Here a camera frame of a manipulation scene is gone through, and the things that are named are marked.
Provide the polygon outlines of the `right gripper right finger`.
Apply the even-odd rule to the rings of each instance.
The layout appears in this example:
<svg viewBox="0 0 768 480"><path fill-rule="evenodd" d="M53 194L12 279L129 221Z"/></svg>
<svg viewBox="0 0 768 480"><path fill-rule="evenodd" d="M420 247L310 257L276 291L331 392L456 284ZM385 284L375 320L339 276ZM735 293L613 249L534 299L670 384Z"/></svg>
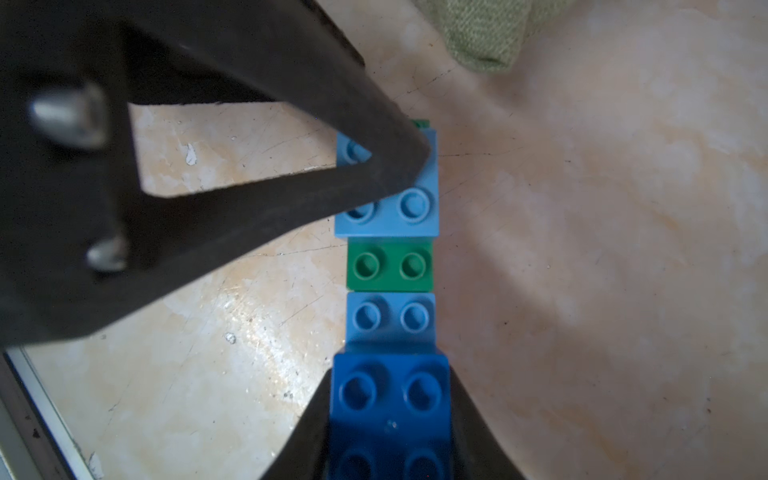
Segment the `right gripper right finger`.
<svg viewBox="0 0 768 480"><path fill-rule="evenodd" d="M502 449L478 407L450 368L453 478L525 480Z"/></svg>

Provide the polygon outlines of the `light blue 2x4 brick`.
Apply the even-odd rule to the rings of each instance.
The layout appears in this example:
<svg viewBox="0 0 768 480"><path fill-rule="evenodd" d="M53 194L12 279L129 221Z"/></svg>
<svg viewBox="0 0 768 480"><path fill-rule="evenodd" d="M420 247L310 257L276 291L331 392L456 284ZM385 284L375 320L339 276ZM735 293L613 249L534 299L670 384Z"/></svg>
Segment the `light blue 2x4 brick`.
<svg viewBox="0 0 768 480"><path fill-rule="evenodd" d="M437 344L433 293L350 292L346 307L348 349L398 350Z"/></svg>

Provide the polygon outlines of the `green 2x4 lego brick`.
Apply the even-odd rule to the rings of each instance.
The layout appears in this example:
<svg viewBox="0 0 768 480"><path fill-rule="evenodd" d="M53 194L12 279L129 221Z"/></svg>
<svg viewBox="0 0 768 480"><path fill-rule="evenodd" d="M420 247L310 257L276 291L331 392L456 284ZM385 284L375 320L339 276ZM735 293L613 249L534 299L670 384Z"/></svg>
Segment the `green 2x4 lego brick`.
<svg viewBox="0 0 768 480"><path fill-rule="evenodd" d="M348 247L347 288L365 292L432 291L436 237L342 238Z"/></svg>

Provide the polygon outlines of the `light blue 2x2 brick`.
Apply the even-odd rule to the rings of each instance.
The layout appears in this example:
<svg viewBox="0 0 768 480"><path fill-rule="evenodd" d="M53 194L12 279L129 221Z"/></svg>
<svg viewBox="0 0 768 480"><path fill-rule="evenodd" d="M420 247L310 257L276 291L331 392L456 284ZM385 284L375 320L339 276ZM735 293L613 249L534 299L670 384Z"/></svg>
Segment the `light blue 2x2 brick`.
<svg viewBox="0 0 768 480"><path fill-rule="evenodd" d="M335 216L338 238L430 238L439 235L437 132L417 120L431 153L412 186Z"/></svg>

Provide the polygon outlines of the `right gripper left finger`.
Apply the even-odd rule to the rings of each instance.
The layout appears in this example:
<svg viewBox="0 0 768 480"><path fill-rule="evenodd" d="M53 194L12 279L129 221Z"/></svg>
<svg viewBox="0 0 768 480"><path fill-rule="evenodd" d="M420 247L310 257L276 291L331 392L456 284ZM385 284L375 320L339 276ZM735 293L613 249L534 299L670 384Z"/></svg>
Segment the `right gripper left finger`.
<svg viewBox="0 0 768 480"><path fill-rule="evenodd" d="M327 370L262 480L327 478L331 384L331 370Z"/></svg>

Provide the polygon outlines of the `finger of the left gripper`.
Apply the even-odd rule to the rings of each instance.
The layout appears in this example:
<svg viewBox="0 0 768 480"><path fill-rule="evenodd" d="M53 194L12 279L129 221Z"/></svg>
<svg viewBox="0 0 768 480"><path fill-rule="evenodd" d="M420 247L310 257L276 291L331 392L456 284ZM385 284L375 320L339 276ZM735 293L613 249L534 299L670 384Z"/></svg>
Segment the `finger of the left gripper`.
<svg viewBox="0 0 768 480"><path fill-rule="evenodd" d="M370 153L212 185L135 106L285 102ZM315 1L1 5L1 344L83 337L283 234L407 188L431 149Z"/></svg>

